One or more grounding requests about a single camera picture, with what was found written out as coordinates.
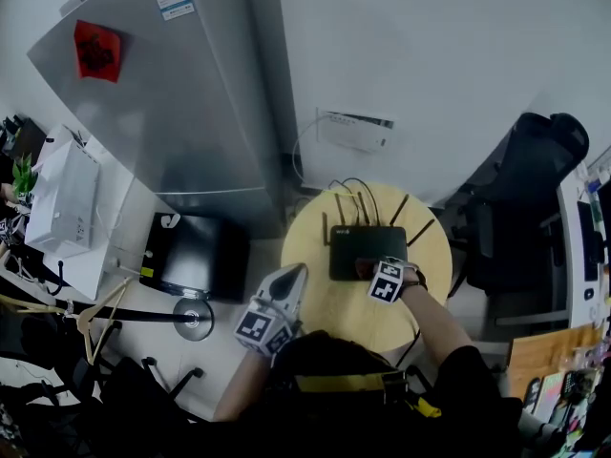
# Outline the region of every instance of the green plant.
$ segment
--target green plant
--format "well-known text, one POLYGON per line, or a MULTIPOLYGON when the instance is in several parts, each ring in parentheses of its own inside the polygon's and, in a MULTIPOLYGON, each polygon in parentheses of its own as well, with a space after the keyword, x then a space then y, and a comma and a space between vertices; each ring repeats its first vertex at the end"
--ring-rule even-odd
POLYGON ((21 194, 31 192, 38 176, 37 173, 32 171, 32 155, 28 155, 26 159, 22 157, 19 163, 17 161, 13 162, 12 175, 15 178, 12 189, 16 196, 19 197, 21 194))

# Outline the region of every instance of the clothes hanger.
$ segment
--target clothes hanger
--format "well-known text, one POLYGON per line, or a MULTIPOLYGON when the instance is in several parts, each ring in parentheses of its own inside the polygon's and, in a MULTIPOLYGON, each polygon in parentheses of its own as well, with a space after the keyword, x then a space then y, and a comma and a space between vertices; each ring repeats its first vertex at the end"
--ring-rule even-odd
POLYGON ((104 299, 102 299, 99 303, 97 303, 93 307, 89 307, 88 309, 83 310, 78 315, 78 321, 76 321, 76 329, 78 329, 78 332, 80 332, 83 335, 83 338, 85 338, 85 354, 87 356, 87 363, 94 364, 95 357, 97 356, 97 353, 99 352, 99 348, 100 348, 99 343, 104 340, 104 336, 106 335, 106 332, 108 331, 109 327, 113 323, 113 316, 115 315, 118 305, 121 303, 121 299, 123 299, 123 296, 125 295, 125 291, 127 290, 127 285, 130 283, 130 281, 132 281, 131 277, 125 279, 119 285, 117 285, 113 290, 111 290, 111 292, 104 299), (115 307, 113 307, 113 311, 111 312, 111 315, 108 318, 108 321, 106 322, 106 325, 104 326, 104 329, 102 329, 102 334, 100 335, 97 345, 95 346, 95 350, 92 353, 92 339, 90 336, 91 320, 95 317, 95 315, 103 307, 105 307, 113 299, 116 299, 115 307))
POLYGON ((9 310, 17 312, 19 314, 59 314, 65 317, 75 317, 76 321, 76 329, 83 335, 85 339, 85 354, 87 356, 87 363, 94 364, 95 357, 99 352, 99 342, 104 339, 104 335, 110 328, 113 323, 113 316, 118 308, 118 305, 121 303, 121 299, 125 295, 125 291, 127 289, 127 285, 132 281, 132 278, 125 279, 119 285, 117 285, 111 292, 102 299, 99 303, 94 305, 93 307, 89 307, 83 310, 80 314, 73 314, 72 312, 68 313, 66 309, 56 307, 56 306, 48 306, 43 305, 42 303, 34 303, 34 302, 24 302, 19 301, 18 299, 12 299, 11 297, 7 297, 6 295, 0 295, 0 302, 4 304, 9 310), (99 338, 98 344, 95 346, 94 351, 92 352, 92 343, 91 343, 91 320, 95 317, 95 315, 108 303, 110 303, 113 299, 116 298, 115 307, 113 307, 113 311, 111 312, 104 329, 102 329, 102 334, 99 338))

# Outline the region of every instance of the round wooden table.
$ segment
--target round wooden table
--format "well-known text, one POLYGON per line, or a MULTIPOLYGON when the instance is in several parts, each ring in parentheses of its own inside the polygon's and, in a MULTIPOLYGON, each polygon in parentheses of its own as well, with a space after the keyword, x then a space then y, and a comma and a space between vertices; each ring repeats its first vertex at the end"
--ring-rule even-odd
MULTIPOLYGON (((347 186, 354 195, 361 192, 369 221, 375 222, 371 197, 358 182, 347 186)), ((382 225, 389 225, 405 197, 405 192, 380 183, 369 183, 380 213, 382 225)), ((341 186, 333 192, 345 194, 341 186)), ((352 197, 340 196, 347 224, 356 221, 352 197)), ((386 305, 369 298, 367 281, 332 281, 328 276, 329 247, 323 243, 322 213, 327 213, 327 229, 341 223, 335 196, 323 192, 313 199, 293 221, 284 240, 282 266, 302 262, 307 265, 308 279, 300 309, 306 333, 324 329, 331 336, 354 341, 371 351, 382 353, 413 340, 418 326, 404 303, 386 305)), ((361 225, 364 216, 361 212, 361 225)), ((429 292, 439 302, 448 298, 452 282, 452 256, 448 239, 431 210, 410 196, 395 226, 405 229, 408 242, 433 219, 433 224, 408 247, 408 259, 416 263, 427 278, 429 292)))

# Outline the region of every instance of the black router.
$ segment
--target black router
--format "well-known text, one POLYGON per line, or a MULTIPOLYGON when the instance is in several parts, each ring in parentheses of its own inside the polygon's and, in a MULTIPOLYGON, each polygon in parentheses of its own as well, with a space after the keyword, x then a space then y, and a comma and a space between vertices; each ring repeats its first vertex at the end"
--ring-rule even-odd
POLYGON ((434 219, 431 219, 408 242, 405 229, 393 224, 410 198, 409 195, 403 197, 388 226, 380 225, 379 219, 378 225, 370 225, 361 192, 358 193, 358 198, 363 209, 366 225, 358 225, 358 220, 357 225, 346 225, 340 198, 335 194, 342 224, 331 227, 330 240, 327 235, 327 213, 323 212, 323 240, 325 246, 330 246, 328 274, 335 281, 358 281, 370 278, 372 273, 364 277, 363 272, 359 273, 361 270, 357 271, 359 263, 364 262, 373 265, 385 257, 407 261, 408 247, 414 244, 434 223, 434 219))

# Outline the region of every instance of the person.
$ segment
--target person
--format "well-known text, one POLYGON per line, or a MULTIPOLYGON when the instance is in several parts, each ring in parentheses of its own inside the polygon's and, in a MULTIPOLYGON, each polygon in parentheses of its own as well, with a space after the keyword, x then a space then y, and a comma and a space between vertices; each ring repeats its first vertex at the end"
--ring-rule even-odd
POLYGON ((409 286, 396 303, 404 303, 415 317, 439 369, 434 388, 423 396, 429 412, 396 396, 385 402, 389 394, 380 397, 373 392, 366 398, 369 392, 301 391, 304 377, 396 371, 380 355, 317 331, 285 344, 273 367, 270 359, 248 352, 222 394, 214 420, 303 423, 327 429, 339 422, 385 429, 407 425, 410 436, 423 441, 426 436, 444 436, 427 442, 426 448, 483 449, 492 444, 491 456, 519 453, 521 401, 501 398, 493 375, 465 330, 424 286, 413 284, 419 281, 415 270, 406 268, 404 281, 409 286))

